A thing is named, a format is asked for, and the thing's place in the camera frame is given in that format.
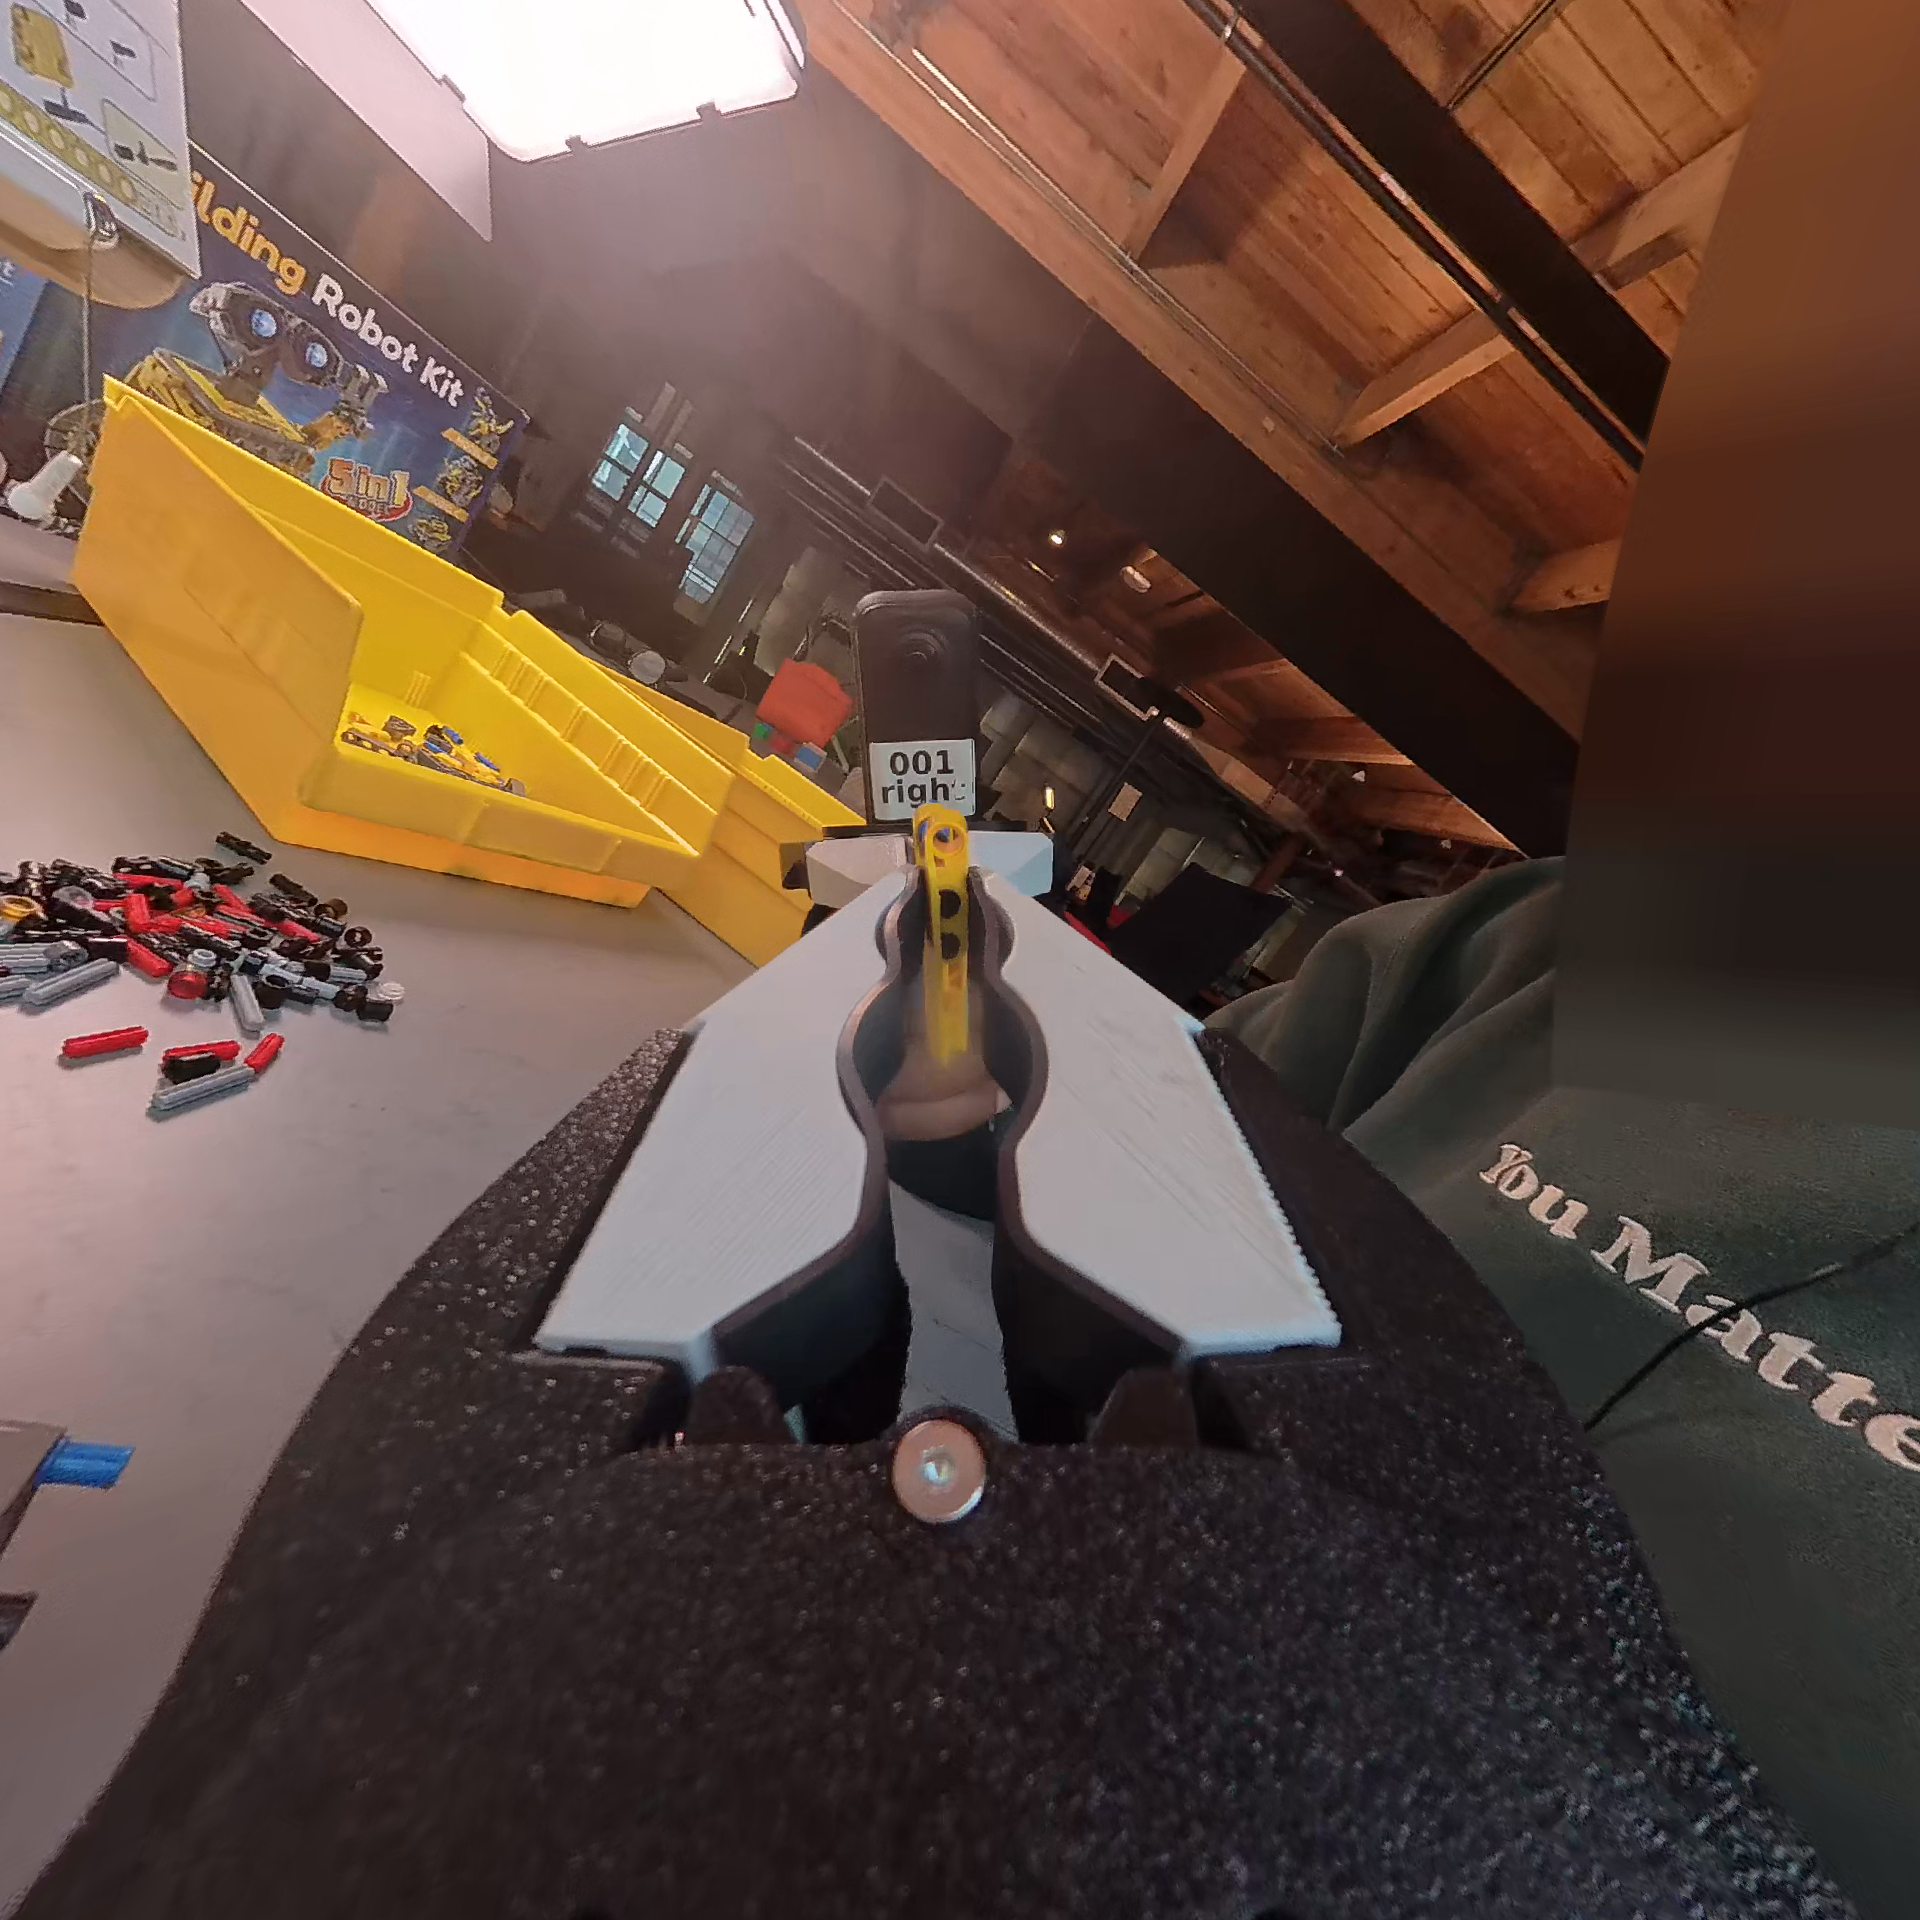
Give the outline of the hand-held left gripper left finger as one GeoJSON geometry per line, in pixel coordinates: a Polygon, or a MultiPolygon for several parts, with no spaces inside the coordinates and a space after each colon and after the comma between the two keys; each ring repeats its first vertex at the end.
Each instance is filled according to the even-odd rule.
{"type": "Polygon", "coordinates": [[[922,964],[913,877],[875,882],[685,1035],[536,1331],[539,1353],[684,1375],[901,1375],[881,1097],[922,964]]]}

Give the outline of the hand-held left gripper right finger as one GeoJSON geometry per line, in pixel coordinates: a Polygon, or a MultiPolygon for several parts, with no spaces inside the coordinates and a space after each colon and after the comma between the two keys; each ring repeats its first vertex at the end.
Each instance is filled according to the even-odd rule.
{"type": "Polygon", "coordinates": [[[1025,1362],[1332,1349],[1340,1321],[1197,1023],[1012,882],[977,881],[1004,1325],[1025,1362]]]}

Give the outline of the yellow lego beam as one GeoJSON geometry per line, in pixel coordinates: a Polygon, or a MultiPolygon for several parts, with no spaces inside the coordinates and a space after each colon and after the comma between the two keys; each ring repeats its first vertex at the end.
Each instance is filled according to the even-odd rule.
{"type": "Polygon", "coordinates": [[[914,852],[929,912],[927,967],[945,987],[957,989],[970,964],[970,823],[945,803],[929,803],[914,816],[914,852]]]}

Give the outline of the pile of small lego connectors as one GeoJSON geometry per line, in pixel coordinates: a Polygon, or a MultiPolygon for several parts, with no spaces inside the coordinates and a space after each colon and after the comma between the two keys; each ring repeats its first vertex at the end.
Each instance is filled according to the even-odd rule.
{"type": "Polygon", "coordinates": [[[5,1015],[42,1025],[61,1073],[147,1066],[152,1122],[251,1092],[290,1017],[377,1034],[407,1002],[347,901],[235,833],[202,855],[26,855],[5,864],[3,922],[5,1015]]]}

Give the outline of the heap of grey blue lego parts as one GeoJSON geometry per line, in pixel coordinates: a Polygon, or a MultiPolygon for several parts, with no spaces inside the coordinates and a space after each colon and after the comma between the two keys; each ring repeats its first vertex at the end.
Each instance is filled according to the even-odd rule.
{"type": "Polygon", "coordinates": [[[339,743],[385,760],[405,762],[413,769],[484,786],[493,793],[527,799],[527,785],[509,778],[491,757],[479,753],[459,731],[389,714],[373,721],[362,711],[347,711],[339,743]]]}

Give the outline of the black and yellow lego assembly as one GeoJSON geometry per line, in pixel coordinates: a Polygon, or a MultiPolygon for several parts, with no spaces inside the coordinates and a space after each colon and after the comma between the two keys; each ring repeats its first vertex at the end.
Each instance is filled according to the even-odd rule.
{"type": "Polygon", "coordinates": [[[111,1490],[122,1482],[133,1447],[74,1439],[57,1424],[3,1421],[3,1553],[12,1546],[34,1497],[43,1490],[111,1490]]]}

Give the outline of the hanging lego instruction sheet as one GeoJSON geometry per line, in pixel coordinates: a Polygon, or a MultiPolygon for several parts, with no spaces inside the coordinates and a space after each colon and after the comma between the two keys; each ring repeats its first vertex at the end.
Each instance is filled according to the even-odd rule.
{"type": "Polygon", "coordinates": [[[5,253],[143,309],[202,274],[199,234],[179,2],[5,2],[5,253]]]}

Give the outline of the person's right hand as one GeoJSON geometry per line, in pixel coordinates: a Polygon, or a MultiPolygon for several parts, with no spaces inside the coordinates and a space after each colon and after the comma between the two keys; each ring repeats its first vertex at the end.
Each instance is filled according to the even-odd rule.
{"type": "Polygon", "coordinates": [[[890,1141],[937,1144],[991,1124],[1008,1106],[979,1047],[941,1060],[924,1035],[914,1035],[875,1114],[890,1141]]]}

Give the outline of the yellow plastic bin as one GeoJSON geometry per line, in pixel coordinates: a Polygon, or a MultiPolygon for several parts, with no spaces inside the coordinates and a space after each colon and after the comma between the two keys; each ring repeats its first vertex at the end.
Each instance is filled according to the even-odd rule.
{"type": "Polygon", "coordinates": [[[730,791],[499,589],[119,381],[74,580],[284,847],[636,906],[730,791]],[[347,711],[456,729],[527,799],[346,747],[347,711]]]}
{"type": "Polygon", "coordinates": [[[665,898],[688,912],[740,959],[770,963],[808,923],[808,884],[785,888],[788,851],[827,837],[831,828],[858,828],[858,813],[780,757],[760,753],[749,736],[657,689],[603,672],[633,700],[648,704],[671,729],[717,762],[727,775],[725,805],[712,840],[692,868],[667,882],[665,898]]]}

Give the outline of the red plastic crate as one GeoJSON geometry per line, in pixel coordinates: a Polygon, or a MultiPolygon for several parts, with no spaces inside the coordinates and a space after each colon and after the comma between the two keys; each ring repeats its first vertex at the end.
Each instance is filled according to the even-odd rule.
{"type": "Polygon", "coordinates": [[[835,672],[792,657],[780,663],[760,695],[752,736],[785,760],[793,760],[802,751],[823,753],[853,709],[855,698],[835,672]]]}

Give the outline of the dark blue printed kit box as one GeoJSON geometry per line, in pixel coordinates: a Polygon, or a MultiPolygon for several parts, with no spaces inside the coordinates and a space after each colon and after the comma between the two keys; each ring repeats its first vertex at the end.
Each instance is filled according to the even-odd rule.
{"type": "Polygon", "coordinates": [[[91,452],[119,381],[442,561],[527,413],[202,149],[202,276],[147,309],[5,263],[5,436],[91,452]]]}

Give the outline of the rectangular light panel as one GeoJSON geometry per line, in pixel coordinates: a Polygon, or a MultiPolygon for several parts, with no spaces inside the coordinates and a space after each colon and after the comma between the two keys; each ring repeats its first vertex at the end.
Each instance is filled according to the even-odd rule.
{"type": "Polygon", "coordinates": [[[248,12],[479,236],[491,163],[605,149],[792,100],[783,2],[249,2],[248,12]]]}

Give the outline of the black drawstring with toggle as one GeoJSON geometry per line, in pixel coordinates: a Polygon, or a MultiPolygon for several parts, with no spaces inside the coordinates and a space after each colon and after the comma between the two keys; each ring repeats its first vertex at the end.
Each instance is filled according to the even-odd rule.
{"type": "Polygon", "coordinates": [[[1649,1355],[1642,1367],[1626,1376],[1613,1388],[1613,1392],[1581,1420],[1581,1432],[1595,1434],[1617,1413],[1619,1407],[1623,1407],[1632,1395],[1637,1395],[1643,1388],[1643,1383],[1651,1380],[1668,1362],[1668,1357],[1677,1355],[1687,1344],[1705,1338],[1707,1333],[1728,1331],[1741,1315],[1753,1312],[1757,1307],[1775,1305],[1794,1293],[1820,1289],[1837,1281],[1849,1281],[1852,1276],[1868,1271],[1887,1261],[1888,1257],[1901,1252],[1908,1244],[1915,1241],[1915,1237],[1917,1220],[1912,1220],[1897,1233],[1891,1233],[1860,1249],[1858,1252],[1807,1274],[1802,1281],[1761,1287],[1741,1298],[1733,1298],[1727,1307],[1705,1312],[1705,1316],[1685,1325],[1682,1333],[1668,1338],[1667,1344],[1661,1344],[1653,1355],[1649,1355]]]}

